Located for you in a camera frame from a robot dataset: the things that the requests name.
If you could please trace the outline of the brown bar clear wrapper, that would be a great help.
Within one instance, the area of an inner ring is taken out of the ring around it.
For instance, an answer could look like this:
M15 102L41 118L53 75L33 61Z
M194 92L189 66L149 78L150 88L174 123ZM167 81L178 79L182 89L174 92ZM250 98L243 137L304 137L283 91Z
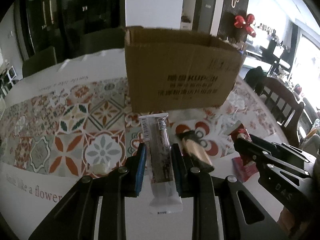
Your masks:
M149 207L150 213L155 215L178 213L183 210L172 170L167 117L168 113L139 117L146 145L147 169L153 194Z

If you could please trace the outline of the black gold snack packet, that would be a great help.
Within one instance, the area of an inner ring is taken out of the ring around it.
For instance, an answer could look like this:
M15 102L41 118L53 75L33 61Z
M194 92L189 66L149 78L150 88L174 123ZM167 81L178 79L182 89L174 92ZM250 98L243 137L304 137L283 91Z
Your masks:
M206 150L201 145L195 131L187 131L177 135L184 151L189 155L193 164L203 172L213 172L214 166L208 157Z

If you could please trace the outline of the pink red snack packet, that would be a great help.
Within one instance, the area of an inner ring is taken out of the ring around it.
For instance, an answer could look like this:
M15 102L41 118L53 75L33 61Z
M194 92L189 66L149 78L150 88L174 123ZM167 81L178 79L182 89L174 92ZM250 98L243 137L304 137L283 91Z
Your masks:
M241 157L235 157L232 159L232 163L236 177L242 183L248 181L251 176L258 173L258 169L254 161L249 161L247 164L244 164Z

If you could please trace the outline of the small white wrapped candy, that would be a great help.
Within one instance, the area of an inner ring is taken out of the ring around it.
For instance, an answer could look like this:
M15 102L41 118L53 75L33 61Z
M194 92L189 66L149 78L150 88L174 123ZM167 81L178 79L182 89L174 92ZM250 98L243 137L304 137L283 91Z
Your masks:
M109 173L109 165L105 163L99 163L92 166L92 173L97 176L104 176Z

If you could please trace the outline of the dark wooden chair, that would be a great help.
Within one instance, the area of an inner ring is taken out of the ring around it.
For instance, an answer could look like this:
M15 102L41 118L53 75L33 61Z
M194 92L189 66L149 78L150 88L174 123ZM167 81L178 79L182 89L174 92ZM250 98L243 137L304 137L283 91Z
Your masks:
M288 143L299 146L298 121L304 110L304 103L298 102L293 93L280 81L273 77L265 77L255 90L264 96L264 104L281 127Z

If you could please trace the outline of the small red snack packet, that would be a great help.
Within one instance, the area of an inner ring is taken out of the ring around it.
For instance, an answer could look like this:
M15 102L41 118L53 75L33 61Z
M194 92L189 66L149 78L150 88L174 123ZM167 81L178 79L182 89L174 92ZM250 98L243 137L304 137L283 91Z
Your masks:
M231 137L232 141L235 142L236 139L245 139L252 142L252 139L241 121L237 121L227 132L227 135Z

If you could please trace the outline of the patterned table runner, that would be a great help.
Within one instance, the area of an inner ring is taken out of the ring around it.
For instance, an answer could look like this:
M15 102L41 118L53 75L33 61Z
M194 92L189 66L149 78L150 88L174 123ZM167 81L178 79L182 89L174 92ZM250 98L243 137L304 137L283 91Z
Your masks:
M242 79L221 107L169 111L167 128L173 143L178 134L194 131L210 159L217 159L234 153L226 130L237 121L258 137L285 141ZM113 170L136 154L141 142L140 114L132 110L124 78L8 101L1 119L1 161L39 174L93 175L100 163Z

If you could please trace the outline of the dark green garment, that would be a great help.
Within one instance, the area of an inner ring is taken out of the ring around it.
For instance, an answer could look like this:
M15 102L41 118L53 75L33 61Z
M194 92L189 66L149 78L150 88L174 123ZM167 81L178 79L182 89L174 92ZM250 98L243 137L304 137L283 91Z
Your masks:
M266 77L265 72L261 66L250 69L245 75L244 81L251 87L253 90L256 89L263 79Z

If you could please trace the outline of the brown cardboard box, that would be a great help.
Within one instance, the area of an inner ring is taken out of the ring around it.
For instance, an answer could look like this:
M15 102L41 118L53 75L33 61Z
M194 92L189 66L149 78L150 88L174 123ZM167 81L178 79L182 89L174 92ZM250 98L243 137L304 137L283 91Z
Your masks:
M244 59L238 49L209 34L129 27L125 64L132 110L220 107Z

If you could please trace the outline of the red bow balloon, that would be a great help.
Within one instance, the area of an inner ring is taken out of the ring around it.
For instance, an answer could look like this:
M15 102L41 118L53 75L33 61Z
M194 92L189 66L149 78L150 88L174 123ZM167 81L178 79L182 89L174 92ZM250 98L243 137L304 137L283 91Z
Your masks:
M253 14L248 14L246 18L242 17L241 15L236 15L234 26L237 29L244 29L249 36L256 37L256 32L251 27L251 24L253 24L254 21L255 21L255 17Z

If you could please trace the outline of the dark upholstered chair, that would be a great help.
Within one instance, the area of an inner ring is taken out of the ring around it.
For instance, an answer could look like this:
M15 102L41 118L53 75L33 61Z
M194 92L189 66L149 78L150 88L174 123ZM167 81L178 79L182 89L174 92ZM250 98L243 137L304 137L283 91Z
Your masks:
M51 46L24 61L22 66L23 78L29 77L56 64L55 48Z

